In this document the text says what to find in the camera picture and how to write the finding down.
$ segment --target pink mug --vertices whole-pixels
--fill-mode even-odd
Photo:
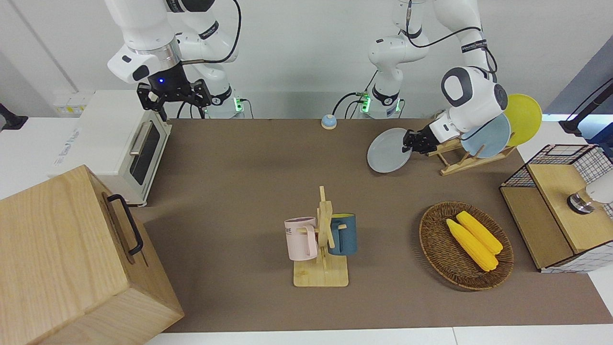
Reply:
[[[285,221],[285,238],[290,260],[304,261],[317,257],[316,226],[315,217],[299,217]]]

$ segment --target wooden crate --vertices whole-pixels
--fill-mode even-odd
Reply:
[[[183,317],[144,226],[136,252],[109,196],[81,166],[0,200],[1,344],[144,344]]]
[[[535,187],[501,187],[537,268],[546,268],[613,241],[604,210],[573,212],[567,197],[586,183],[573,165],[528,164]]]

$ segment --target mug rack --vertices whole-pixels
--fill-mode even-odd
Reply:
[[[326,200],[324,186],[319,186],[319,207],[317,208],[318,237],[317,258],[294,261],[294,286],[296,287],[346,287],[349,285],[347,257],[328,253],[335,247],[330,223],[332,221],[332,202]]]

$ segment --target mug handle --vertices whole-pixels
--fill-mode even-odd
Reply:
[[[308,247],[306,248],[306,254],[308,256],[311,256],[312,253],[317,252],[317,240],[315,239],[315,228],[310,224],[306,224],[304,227],[306,228],[306,236],[308,238]]]
[[[344,225],[344,227],[342,229],[347,229],[347,225],[345,225],[345,223],[343,223],[342,221],[339,221],[336,223],[337,226],[337,233],[338,233],[338,252],[342,253],[343,252],[343,237],[341,236],[341,226]]]

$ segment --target brown tabletop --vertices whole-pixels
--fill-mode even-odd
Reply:
[[[268,331],[603,324],[613,319],[586,274],[538,273],[498,186],[522,160],[441,177],[413,154],[391,174],[366,161],[371,141],[426,120],[173,120],[145,222],[185,318],[167,331]],[[452,160],[454,153],[448,155]],[[349,286],[297,288],[283,220],[315,216],[318,186],[357,215]],[[441,201],[472,204],[505,230],[515,267],[501,286],[462,292],[429,267],[419,221]]]

